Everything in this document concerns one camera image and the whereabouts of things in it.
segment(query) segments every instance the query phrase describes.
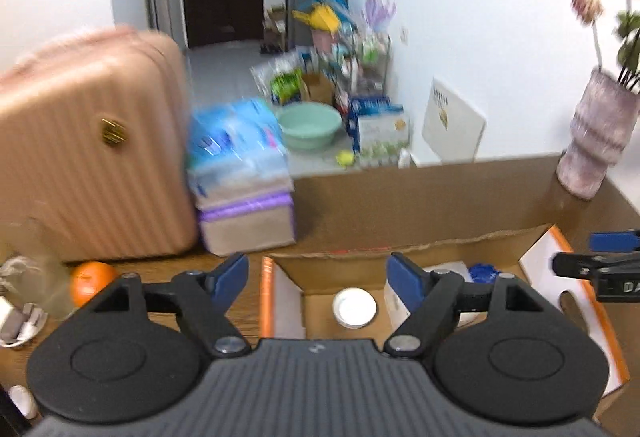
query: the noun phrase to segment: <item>cardboard box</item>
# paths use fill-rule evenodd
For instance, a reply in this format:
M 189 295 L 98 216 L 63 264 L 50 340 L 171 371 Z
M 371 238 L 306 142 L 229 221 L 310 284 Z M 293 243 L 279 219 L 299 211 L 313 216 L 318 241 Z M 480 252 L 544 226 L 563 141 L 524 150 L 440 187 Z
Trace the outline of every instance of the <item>cardboard box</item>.
M 529 281 L 558 308 L 559 294 L 569 290 L 590 336 L 609 361 L 609 382 L 596 416 L 611 405 L 629 381 L 612 325 L 602 305 L 596 302 L 591 285 L 582 280 L 556 277 L 550 271 L 550 258 L 556 252 L 571 251 L 556 226 L 501 231 L 476 239 L 446 240 L 394 248 L 394 251 L 401 251 L 420 267 L 458 260 L 469 266 L 477 262 L 491 263 L 500 271 Z M 384 248 L 311 255 L 273 254 L 264 258 L 260 279 L 261 337 L 372 338 L 382 346 L 393 331 L 384 300 L 385 263 L 390 252 L 391 248 Z M 335 320 L 334 295 L 346 287 L 361 287 L 375 298 L 378 313 L 366 327 L 347 329 Z
M 305 101 L 334 103 L 334 84 L 322 74 L 304 74 L 300 84 L 300 94 Z

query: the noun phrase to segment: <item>pink vase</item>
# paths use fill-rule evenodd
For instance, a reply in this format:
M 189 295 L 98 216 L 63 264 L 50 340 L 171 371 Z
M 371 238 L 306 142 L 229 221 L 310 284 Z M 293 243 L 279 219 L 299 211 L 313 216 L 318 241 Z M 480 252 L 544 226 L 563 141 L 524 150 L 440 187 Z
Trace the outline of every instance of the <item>pink vase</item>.
M 565 189 L 591 200 L 622 156 L 640 112 L 640 98 L 594 68 L 571 121 L 574 138 L 556 173 Z

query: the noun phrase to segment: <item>white container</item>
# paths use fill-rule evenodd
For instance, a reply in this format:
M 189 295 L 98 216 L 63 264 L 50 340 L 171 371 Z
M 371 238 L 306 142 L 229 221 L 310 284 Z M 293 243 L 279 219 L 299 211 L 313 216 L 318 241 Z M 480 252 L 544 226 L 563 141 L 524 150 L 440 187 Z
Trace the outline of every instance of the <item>white container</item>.
M 334 296 L 335 320 L 348 329 L 368 325 L 378 312 L 376 300 L 370 293 L 358 287 L 347 287 Z
M 14 402 L 23 416 L 27 419 L 35 419 L 38 415 L 38 406 L 29 390 L 22 385 L 15 385 L 9 389 L 7 394 L 9 394 L 9 398 Z
M 198 219 L 205 247 L 219 257 L 296 241 L 293 200 L 287 192 L 203 211 Z

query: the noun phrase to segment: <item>purple package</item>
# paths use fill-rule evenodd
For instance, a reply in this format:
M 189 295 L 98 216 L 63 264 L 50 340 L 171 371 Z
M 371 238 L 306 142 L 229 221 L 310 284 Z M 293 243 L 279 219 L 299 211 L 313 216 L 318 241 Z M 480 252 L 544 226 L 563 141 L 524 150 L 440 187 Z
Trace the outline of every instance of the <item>purple package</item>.
M 203 211 L 198 219 L 207 250 L 219 257 L 296 241 L 293 200 L 288 192 Z

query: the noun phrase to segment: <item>suitcase logo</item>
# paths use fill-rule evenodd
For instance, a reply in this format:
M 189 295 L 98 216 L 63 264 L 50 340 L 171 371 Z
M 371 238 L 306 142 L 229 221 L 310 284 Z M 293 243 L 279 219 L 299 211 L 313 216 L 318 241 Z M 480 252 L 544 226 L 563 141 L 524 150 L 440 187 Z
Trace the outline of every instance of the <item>suitcase logo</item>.
M 107 146 L 115 147 L 127 140 L 127 130 L 119 122 L 102 120 L 102 142 Z

